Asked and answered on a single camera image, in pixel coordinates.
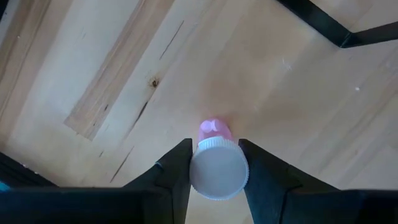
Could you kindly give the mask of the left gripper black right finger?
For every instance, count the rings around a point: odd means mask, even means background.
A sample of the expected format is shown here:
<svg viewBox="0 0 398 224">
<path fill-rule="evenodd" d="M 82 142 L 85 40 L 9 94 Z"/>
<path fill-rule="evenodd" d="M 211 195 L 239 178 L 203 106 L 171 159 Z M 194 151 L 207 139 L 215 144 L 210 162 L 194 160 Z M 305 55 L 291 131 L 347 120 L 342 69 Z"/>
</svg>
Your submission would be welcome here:
<svg viewBox="0 0 398 224">
<path fill-rule="evenodd" d="M 398 190 L 340 190 L 247 139 L 239 146 L 254 224 L 398 224 Z"/>
</svg>

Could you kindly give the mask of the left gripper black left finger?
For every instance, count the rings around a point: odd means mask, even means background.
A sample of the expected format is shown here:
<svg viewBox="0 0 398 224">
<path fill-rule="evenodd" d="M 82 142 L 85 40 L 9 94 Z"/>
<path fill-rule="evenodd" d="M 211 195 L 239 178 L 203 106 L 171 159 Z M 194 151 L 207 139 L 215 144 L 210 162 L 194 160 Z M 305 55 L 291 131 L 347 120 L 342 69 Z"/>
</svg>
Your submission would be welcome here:
<svg viewBox="0 0 398 224">
<path fill-rule="evenodd" d="M 192 140 L 183 139 L 149 170 L 121 188 L 99 224 L 184 224 L 191 184 Z"/>
</svg>

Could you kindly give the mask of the purple pill bottle white cap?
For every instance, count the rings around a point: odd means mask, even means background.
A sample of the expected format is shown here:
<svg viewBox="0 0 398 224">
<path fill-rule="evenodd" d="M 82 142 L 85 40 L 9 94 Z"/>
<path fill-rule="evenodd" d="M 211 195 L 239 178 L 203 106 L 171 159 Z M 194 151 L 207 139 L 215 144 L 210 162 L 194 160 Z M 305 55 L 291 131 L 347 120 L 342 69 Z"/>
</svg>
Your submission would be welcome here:
<svg viewBox="0 0 398 224">
<path fill-rule="evenodd" d="M 192 187 L 210 200 L 229 200 L 247 184 L 247 159 L 222 120 L 211 118 L 200 124 L 189 178 Z"/>
</svg>

